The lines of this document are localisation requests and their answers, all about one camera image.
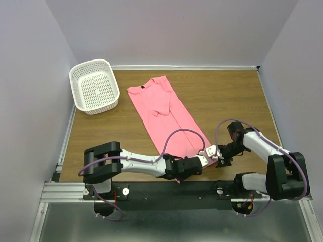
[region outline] pink shirt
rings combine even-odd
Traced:
[[[141,87],[130,87],[128,94],[159,153],[168,135],[177,129],[197,131],[203,136],[206,147],[211,145],[178,99],[166,76],[152,78]],[[180,131],[169,140],[166,153],[192,157],[202,147],[201,138],[196,134]]]

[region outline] white panel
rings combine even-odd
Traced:
[[[313,206],[323,228],[323,2],[300,0],[260,75],[284,148],[306,159]]]
[[[44,1],[0,1],[0,240],[29,241],[72,108],[76,63]]]
[[[78,62],[259,65],[297,0],[46,0]]]

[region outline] white basket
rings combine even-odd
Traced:
[[[75,106],[93,115],[108,111],[118,104],[120,95],[109,62],[94,59],[70,70],[70,84]]]

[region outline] purple cable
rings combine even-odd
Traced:
[[[221,124],[223,124],[226,121],[238,121],[238,122],[241,122],[241,123],[243,123],[245,125],[248,125],[249,127],[251,127],[257,133],[257,135],[263,141],[265,141],[267,144],[269,144],[274,149],[276,149],[276,150],[280,151],[281,153],[283,153],[284,155],[286,155],[292,161],[292,163],[296,166],[296,168],[298,169],[298,172],[300,173],[300,175],[301,175],[301,177],[303,179],[303,182],[304,182],[304,190],[303,190],[302,194],[299,197],[294,198],[293,200],[300,200],[300,199],[302,199],[303,197],[306,196],[307,188],[308,188],[307,180],[306,180],[304,172],[302,171],[302,168],[299,166],[299,164],[297,164],[296,160],[292,156],[290,156],[287,152],[282,150],[278,145],[274,144],[273,142],[271,142],[270,140],[268,140],[264,136],[260,135],[259,131],[253,125],[251,125],[251,124],[249,124],[247,122],[244,122],[244,121],[241,121],[241,120],[235,119],[235,118],[228,118],[228,119],[225,119],[225,120],[223,120],[222,122],[220,122],[218,124],[217,129],[216,129],[216,154],[217,154],[217,151],[218,151],[218,132],[219,132],[219,127],[220,127]]]
[[[123,216],[124,216],[124,212],[121,210],[121,208],[119,208],[116,204],[114,204],[114,203],[111,203],[111,202],[109,202],[108,200],[106,200],[106,199],[104,199],[103,197],[101,197],[100,195],[99,195],[99,193],[97,192],[97,190],[95,189],[95,187],[93,186],[93,190],[94,190],[94,193],[95,193],[95,195],[97,196],[97,198],[99,198],[99,199],[101,199],[102,201],[104,201],[105,203],[107,203],[107,204],[109,204],[109,205],[111,205],[111,206],[113,206],[115,209],[117,209],[117,210],[119,210],[120,212],[121,212],[121,216],[119,217],[119,218],[108,218],[108,217],[105,217],[105,216],[102,216],[101,214],[97,214],[98,215],[98,217],[100,217],[100,218],[103,218],[103,219],[106,219],[106,220],[109,220],[109,221],[119,221],[119,220],[121,220],[122,218],[123,218]]]
[[[160,156],[156,159],[156,161],[159,161],[160,159],[162,159],[162,157],[163,157],[163,155],[165,153],[165,150],[166,150],[166,146],[167,146],[168,141],[170,140],[171,136],[173,134],[177,133],[178,131],[189,131],[189,132],[192,132],[192,133],[197,134],[201,138],[201,140],[203,142],[203,149],[202,150],[205,149],[205,140],[204,140],[203,136],[200,135],[198,132],[196,132],[194,130],[189,130],[189,129],[178,129],[178,130],[175,130],[175,131],[171,132],[171,134],[167,137],[167,139],[165,141],[165,144],[164,144],[164,147],[163,147],[163,150],[162,150]],[[100,162],[106,161],[106,160],[113,160],[113,159],[126,160],[128,158],[126,156],[110,156],[110,157],[105,157],[105,158],[96,160],[96,161],[94,161],[94,162],[92,162],[90,164],[87,164],[85,167],[83,167],[82,169],[79,170],[79,172],[77,173],[77,175],[78,176],[82,176],[83,175],[83,172],[86,169],[90,168],[91,166],[93,166],[95,164],[98,164]],[[150,163],[150,164],[153,163],[153,161],[151,161],[151,160],[142,160],[142,159],[137,159],[137,158],[132,158],[132,157],[130,157],[130,160],[138,161],[138,162],[144,162],[144,163]]]

